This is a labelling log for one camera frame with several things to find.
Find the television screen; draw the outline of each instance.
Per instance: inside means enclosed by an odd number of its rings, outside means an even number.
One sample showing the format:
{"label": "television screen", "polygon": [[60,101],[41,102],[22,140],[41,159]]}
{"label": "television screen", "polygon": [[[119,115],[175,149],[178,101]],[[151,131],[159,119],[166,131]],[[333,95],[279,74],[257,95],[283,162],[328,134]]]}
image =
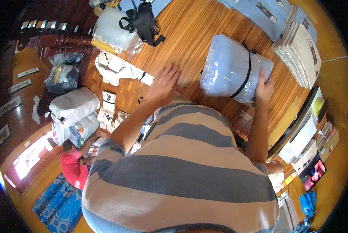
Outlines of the television screen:
{"label": "television screen", "polygon": [[320,180],[320,178],[325,173],[325,167],[322,161],[319,161],[314,165],[314,167],[304,175],[301,180],[306,191],[309,191],[314,184]]}

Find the white paper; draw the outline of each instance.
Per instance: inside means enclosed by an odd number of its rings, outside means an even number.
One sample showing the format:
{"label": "white paper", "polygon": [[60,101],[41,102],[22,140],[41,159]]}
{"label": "white paper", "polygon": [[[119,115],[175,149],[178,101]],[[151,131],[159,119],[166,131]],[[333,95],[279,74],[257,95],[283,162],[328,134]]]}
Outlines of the white paper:
{"label": "white paper", "polygon": [[279,152],[279,156],[286,162],[290,163],[293,157],[297,157],[307,146],[308,142],[316,133],[316,127],[312,118],[309,118],[305,126],[299,131],[294,140],[285,144]]}

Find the person in red shirt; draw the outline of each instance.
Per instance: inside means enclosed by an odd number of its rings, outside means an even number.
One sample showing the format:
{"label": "person in red shirt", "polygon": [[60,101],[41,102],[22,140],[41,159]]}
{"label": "person in red shirt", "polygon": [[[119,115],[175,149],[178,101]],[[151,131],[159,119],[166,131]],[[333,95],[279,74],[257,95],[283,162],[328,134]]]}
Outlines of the person in red shirt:
{"label": "person in red shirt", "polygon": [[88,166],[92,164],[94,158],[83,158],[88,153],[91,145],[98,137],[109,137],[107,133],[97,130],[95,134],[88,138],[83,147],[64,152],[60,155],[60,165],[66,180],[77,189],[83,190],[88,177]]}

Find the hand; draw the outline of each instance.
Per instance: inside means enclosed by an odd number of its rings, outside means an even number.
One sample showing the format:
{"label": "hand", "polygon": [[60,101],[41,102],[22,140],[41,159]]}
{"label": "hand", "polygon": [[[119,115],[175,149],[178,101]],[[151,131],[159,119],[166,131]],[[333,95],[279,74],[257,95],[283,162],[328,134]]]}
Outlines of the hand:
{"label": "hand", "polygon": [[95,136],[96,137],[105,137],[105,138],[108,138],[109,135],[104,132],[104,131],[101,131],[100,129],[97,129],[96,132],[95,132]]}
{"label": "hand", "polygon": [[261,69],[259,73],[259,80],[256,89],[256,99],[258,103],[266,104],[270,102],[271,96],[274,93],[275,80],[272,75],[265,84],[265,71]]}
{"label": "hand", "polygon": [[152,86],[143,103],[148,104],[152,110],[168,105],[174,98],[175,90],[173,89],[181,75],[178,65],[171,64],[164,68],[154,79]]}

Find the red shirt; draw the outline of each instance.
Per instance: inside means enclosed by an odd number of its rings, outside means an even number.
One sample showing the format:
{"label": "red shirt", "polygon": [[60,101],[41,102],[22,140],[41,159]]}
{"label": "red shirt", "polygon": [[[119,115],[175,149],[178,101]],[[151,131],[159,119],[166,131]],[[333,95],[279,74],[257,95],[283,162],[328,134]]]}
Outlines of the red shirt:
{"label": "red shirt", "polygon": [[81,156],[77,150],[67,151],[60,155],[60,165],[66,180],[77,189],[83,190],[88,176],[88,168],[87,165],[79,167],[78,159]]}

